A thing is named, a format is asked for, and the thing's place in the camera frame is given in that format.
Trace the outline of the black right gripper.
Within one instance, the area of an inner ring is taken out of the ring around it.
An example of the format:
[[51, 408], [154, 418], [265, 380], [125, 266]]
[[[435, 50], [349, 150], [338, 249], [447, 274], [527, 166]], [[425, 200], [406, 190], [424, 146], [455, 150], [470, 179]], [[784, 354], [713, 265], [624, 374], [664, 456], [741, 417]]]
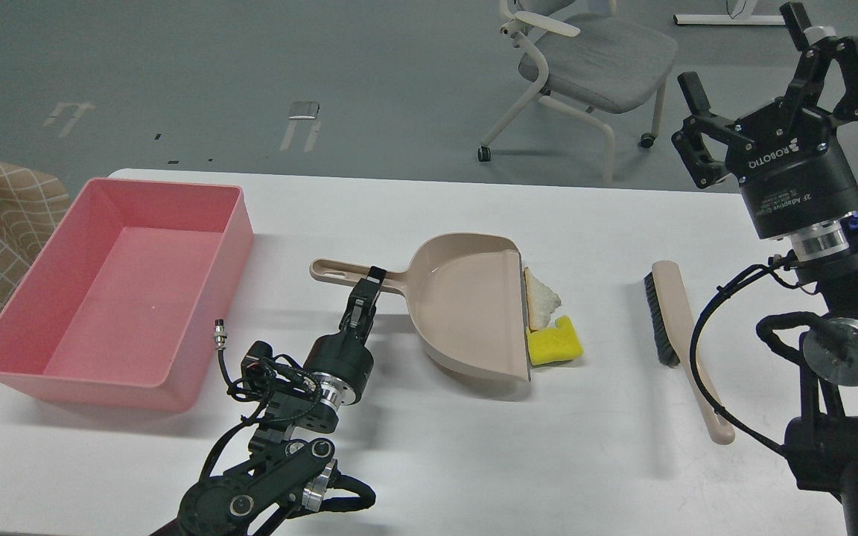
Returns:
[[[858, 211], [858, 184], [832, 120], [858, 120], [858, 35], [813, 26], [801, 2], [779, 11], [800, 57], [784, 96], [736, 122], [711, 111], [697, 72], [677, 81], [688, 118], [671, 140], [697, 188], [735, 174], [761, 240], [783, 237]], [[844, 94], [831, 111], [819, 106], [825, 75], [839, 67]], [[710, 138], [728, 148], [715, 159]]]

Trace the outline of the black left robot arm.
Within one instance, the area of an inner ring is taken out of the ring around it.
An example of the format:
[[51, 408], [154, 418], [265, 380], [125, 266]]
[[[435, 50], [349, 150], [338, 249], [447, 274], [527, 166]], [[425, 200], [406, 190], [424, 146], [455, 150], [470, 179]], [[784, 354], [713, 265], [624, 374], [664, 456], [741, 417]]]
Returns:
[[229, 376], [227, 330], [214, 324], [214, 349], [228, 395], [255, 409], [226, 431], [159, 535], [270, 535], [283, 522], [371, 508], [370, 485], [338, 469], [330, 440], [338, 410], [358, 403], [374, 366], [366, 347], [387, 272], [370, 267], [350, 292], [336, 333], [321, 336], [299, 363], [256, 340]]

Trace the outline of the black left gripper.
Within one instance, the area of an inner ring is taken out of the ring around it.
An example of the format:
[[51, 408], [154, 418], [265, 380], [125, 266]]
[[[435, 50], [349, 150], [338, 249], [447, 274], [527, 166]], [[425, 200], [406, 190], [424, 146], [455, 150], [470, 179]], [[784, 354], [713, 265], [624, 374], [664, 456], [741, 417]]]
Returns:
[[340, 320], [340, 332], [317, 339], [303, 364], [303, 369], [311, 374], [340, 380], [352, 393], [351, 397], [343, 399], [347, 405], [361, 401], [374, 366], [374, 357], [366, 343], [385, 278], [384, 269], [369, 268], [368, 274], [350, 292]]

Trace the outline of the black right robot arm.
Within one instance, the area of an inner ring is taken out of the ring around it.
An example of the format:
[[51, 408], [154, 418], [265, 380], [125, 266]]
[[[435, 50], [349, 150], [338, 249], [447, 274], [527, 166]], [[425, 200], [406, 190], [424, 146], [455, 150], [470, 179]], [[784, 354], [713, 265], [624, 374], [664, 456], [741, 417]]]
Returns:
[[799, 371], [801, 414], [783, 444], [733, 417], [698, 371], [693, 380], [716, 415], [787, 461], [797, 488], [834, 496], [845, 532], [858, 535], [858, 184], [837, 137], [858, 121], [858, 35], [814, 26], [801, 2], [780, 13], [799, 58], [786, 91], [769, 104], [724, 118], [711, 111], [696, 72], [678, 77], [689, 116], [672, 143], [695, 186], [736, 179], [758, 237], [791, 243], [783, 257], [717, 288], [693, 326], [687, 361], [698, 363], [712, 313], [757, 279], [794, 271], [797, 289], [814, 286], [827, 312], [776, 313], [756, 326], [770, 351]]

